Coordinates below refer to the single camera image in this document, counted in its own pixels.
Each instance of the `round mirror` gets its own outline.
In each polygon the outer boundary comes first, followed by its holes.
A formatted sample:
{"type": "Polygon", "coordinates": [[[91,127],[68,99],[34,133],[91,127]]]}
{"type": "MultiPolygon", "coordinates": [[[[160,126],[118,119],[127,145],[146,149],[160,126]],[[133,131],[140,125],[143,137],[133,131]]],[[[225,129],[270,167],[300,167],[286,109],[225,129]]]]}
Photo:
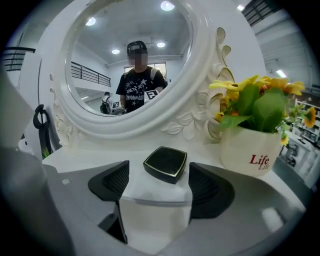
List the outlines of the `round mirror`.
{"type": "Polygon", "coordinates": [[[124,115],[152,101],[173,83],[192,43],[186,10],[163,0],[114,2],[77,33],[67,70],[78,94],[73,97],[103,116],[124,115]]]}

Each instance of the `metal railing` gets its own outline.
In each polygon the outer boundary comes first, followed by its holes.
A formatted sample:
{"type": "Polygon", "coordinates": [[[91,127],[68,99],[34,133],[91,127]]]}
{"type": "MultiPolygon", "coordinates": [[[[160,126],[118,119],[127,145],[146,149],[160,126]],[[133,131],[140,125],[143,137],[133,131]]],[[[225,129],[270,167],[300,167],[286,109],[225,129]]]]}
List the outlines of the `metal railing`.
{"type": "Polygon", "coordinates": [[[271,14],[282,8],[274,0],[252,0],[242,11],[250,26],[253,27],[271,14]]]}
{"type": "Polygon", "coordinates": [[[36,49],[26,47],[5,47],[2,61],[6,71],[20,71],[26,53],[35,53],[36,49]]]}
{"type": "Polygon", "coordinates": [[[109,77],[73,61],[71,61],[71,75],[73,78],[79,78],[103,86],[111,87],[111,79],[109,77]]]}

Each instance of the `white ornate mirror frame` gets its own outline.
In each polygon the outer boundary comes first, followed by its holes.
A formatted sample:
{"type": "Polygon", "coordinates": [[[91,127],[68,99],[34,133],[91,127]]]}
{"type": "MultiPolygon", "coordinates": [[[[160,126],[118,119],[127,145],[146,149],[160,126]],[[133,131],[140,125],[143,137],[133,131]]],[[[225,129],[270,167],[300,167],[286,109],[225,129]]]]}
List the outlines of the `white ornate mirror frame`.
{"type": "MultiPolygon", "coordinates": [[[[219,23],[226,23],[228,17],[222,22],[217,22],[218,24],[213,24],[213,15],[208,15],[206,10],[206,7],[212,3],[207,0],[172,1],[173,4],[181,5],[189,15],[192,23],[190,30],[193,32],[192,47],[176,79],[151,102],[132,113],[108,117],[90,113],[88,106],[80,100],[77,93],[73,93],[75,96],[70,93],[70,91],[75,92],[75,86],[67,70],[70,70],[71,53],[77,39],[77,29],[84,26],[92,14],[113,2],[120,1],[73,1],[49,24],[40,39],[36,51],[42,57],[39,90],[45,102],[52,101],[52,94],[48,94],[49,90],[55,94],[54,123],[60,143],[72,148],[81,140],[121,141],[134,139],[150,131],[161,131],[162,134],[170,135],[181,132],[184,140],[191,140],[194,137],[198,140],[199,137],[195,136],[197,134],[202,137],[208,135],[211,138],[207,129],[213,115],[211,109],[208,111],[211,98],[208,96],[208,85],[219,76],[222,80],[232,80],[233,76],[226,63],[226,55],[231,48],[224,46],[226,32],[219,27],[219,23]]],[[[214,2],[217,4],[217,9],[219,5],[221,8],[225,5],[221,0],[214,2]]],[[[236,16],[236,19],[244,19],[244,17],[236,16]]],[[[253,48],[259,49],[256,40],[253,48]]],[[[260,64],[263,63],[261,57],[261,52],[260,55],[251,57],[258,60],[258,67],[253,68],[251,73],[248,71],[254,66],[253,64],[247,69],[244,68],[246,70],[243,76],[239,75],[239,77],[242,79],[257,71],[260,74],[261,70],[264,72],[264,67],[260,68],[260,64]]]]}

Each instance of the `black square box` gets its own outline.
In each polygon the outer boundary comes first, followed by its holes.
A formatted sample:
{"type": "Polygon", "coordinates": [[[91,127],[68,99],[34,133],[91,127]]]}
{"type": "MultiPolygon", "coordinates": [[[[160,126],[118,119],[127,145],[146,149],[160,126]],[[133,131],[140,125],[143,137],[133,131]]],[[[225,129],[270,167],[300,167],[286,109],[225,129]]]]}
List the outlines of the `black square box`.
{"type": "Polygon", "coordinates": [[[155,178],[176,184],[184,173],[187,153],[161,146],[143,162],[144,169],[155,178]]]}

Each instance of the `graphic print t-shirt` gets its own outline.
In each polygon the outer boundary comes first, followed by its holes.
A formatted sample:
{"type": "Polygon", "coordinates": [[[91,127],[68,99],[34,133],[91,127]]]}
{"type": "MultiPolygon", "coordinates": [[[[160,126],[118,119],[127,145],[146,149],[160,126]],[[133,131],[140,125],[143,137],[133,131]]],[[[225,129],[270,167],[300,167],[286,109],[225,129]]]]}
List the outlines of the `graphic print t-shirt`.
{"type": "Polygon", "coordinates": [[[126,76],[122,75],[116,94],[125,96],[126,112],[130,113],[142,107],[145,103],[145,92],[157,87],[165,88],[165,80],[158,70],[153,82],[151,81],[152,67],[148,66],[144,72],[137,73],[131,69],[126,76]]]}

